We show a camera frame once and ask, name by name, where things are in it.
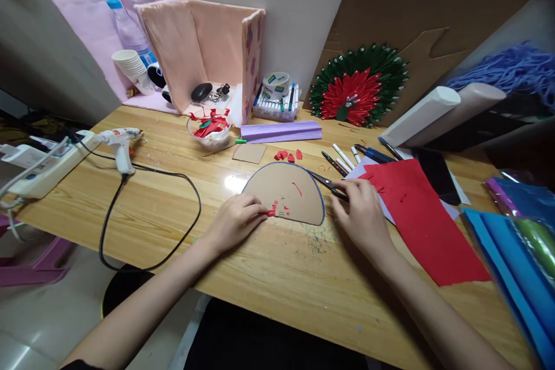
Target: floor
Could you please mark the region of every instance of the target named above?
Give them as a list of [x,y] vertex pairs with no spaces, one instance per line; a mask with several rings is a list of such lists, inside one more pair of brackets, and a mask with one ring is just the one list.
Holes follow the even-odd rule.
[[[21,244],[9,234],[0,243],[0,256],[5,256],[6,250],[21,251]],[[114,272],[100,263],[95,251],[84,247],[75,246],[66,264],[68,274],[54,285],[0,288],[0,369],[56,369],[100,322],[102,297]],[[135,357],[130,370],[168,366],[200,295],[195,290],[185,294]]]

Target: black scissors handle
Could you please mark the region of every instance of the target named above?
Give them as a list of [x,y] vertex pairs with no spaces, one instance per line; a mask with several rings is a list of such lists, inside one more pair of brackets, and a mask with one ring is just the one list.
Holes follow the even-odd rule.
[[322,175],[318,175],[316,172],[312,172],[312,171],[308,171],[308,172],[316,180],[318,180],[319,182],[324,184],[326,186],[326,188],[328,188],[331,191],[331,193],[334,194],[336,197],[338,197],[342,201],[349,202],[349,197],[347,195],[345,195],[344,193],[338,191],[337,188],[334,187],[334,184],[333,184],[332,181],[330,181],[330,179],[324,178]]

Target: wooden table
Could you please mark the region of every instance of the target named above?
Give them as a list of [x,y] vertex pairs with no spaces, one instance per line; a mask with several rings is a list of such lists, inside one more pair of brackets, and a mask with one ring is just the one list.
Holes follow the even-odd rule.
[[[310,113],[301,110],[298,119],[311,119]],[[323,140],[270,143],[260,165],[256,165],[232,160],[233,147],[203,157],[206,152],[188,135],[186,122],[184,117],[122,106],[93,129],[143,129],[148,141],[137,148],[135,162],[185,173],[195,183],[202,198],[202,214],[178,253],[202,235],[223,201],[240,193],[258,168],[274,161],[278,150],[294,154],[300,149],[304,155],[300,165],[330,179],[340,179],[321,156],[321,150],[333,155],[333,143],[347,152],[354,143],[363,141],[383,149],[377,140],[383,129],[343,127],[335,120],[326,120],[319,121]],[[255,119],[252,123],[270,122]],[[112,154],[106,147],[97,151]],[[485,156],[448,155],[446,159],[472,207],[496,212],[481,185],[496,174]],[[26,206],[17,218],[97,250],[102,222],[119,182],[113,161],[90,155],[46,198]],[[321,189],[329,213],[329,192]],[[149,267],[175,246],[197,210],[197,198],[185,180],[137,171],[112,212],[105,253],[137,267]],[[468,238],[460,219],[457,224]],[[399,251],[423,279],[435,285],[397,229],[391,224],[389,229]],[[352,243],[336,231],[328,215],[320,227],[268,219],[237,251],[207,271],[195,287],[400,368],[426,368],[435,363],[431,350],[389,287]],[[530,350],[493,282],[462,283],[438,291],[515,367],[532,366]]]

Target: foam roll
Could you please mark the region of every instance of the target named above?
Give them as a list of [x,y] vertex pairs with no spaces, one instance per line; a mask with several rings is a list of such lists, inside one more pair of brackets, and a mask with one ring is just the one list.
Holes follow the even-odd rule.
[[505,93],[499,88],[482,83],[469,84],[460,90],[458,94],[461,97],[459,105],[412,136],[407,140],[406,144],[412,147],[424,146],[459,124],[486,111],[506,97]]
[[461,97],[454,89],[436,87],[389,126],[382,137],[392,146],[402,145],[460,102]]

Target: semicircle cardboard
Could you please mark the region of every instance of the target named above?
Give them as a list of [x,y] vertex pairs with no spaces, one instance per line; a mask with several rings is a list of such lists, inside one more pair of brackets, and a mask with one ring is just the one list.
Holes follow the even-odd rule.
[[320,189],[312,175],[298,165],[274,162],[263,166],[249,179],[243,192],[256,195],[262,205],[275,210],[276,217],[314,225],[324,221]]

